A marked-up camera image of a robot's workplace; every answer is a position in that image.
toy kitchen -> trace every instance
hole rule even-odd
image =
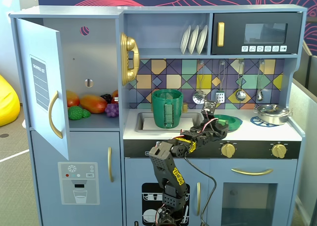
[[[40,225],[290,226],[305,133],[289,98],[306,14],[281,4],[10,15]]]

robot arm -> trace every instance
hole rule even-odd
[[[176,138],[159,142],[150,150],[155,176],[163,189],[163,207],[156,220],[158,226],[176,226],[183,217],[187,186],[173,158],[183,158],[227,135],[228,124],[220,124],[213,116],[215,105],[216,102],[205,101],[202,109],[204,121],[200,125],[181,132]]]

green broccoli toy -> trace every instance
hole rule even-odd
[[[83,110],[79,106],[72,106],[68,109],[68,118],[72,120],[88,118],[90,115],[91,114],[88,110]]]

microwave buttons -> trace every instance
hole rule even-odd
[[[257,52],[263,52],[264,46],[258,46],[257,47]]]
[[[255,52],[257,50],[257,46],[250,46],[249,51],[250,52]]]
[[[273,52],[278,52],[279,51],[279,46],[273,46]]]
[[[287,50],[287,46],[286,45],[284,45],[284,46],[281,46],[280,47],[280,52],[286,52],[286,50]]]
[[[247,52],[249,50],[248,46],[242,46],[241,51],[242,52]]]
[[[264,52],[271,52],[272,51],[272,46],[265,46],[264,47]]]

stove knob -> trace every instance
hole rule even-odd
[[[272,153],[277,158],[284,158],[286,153],[286,147],[283,144],[275,144],[272,148]]]
[[[228,158],[232,158],[232,155],[234,154],[235,151],[236,149],[231,143],[226,143],[221,148],[221,153]]]

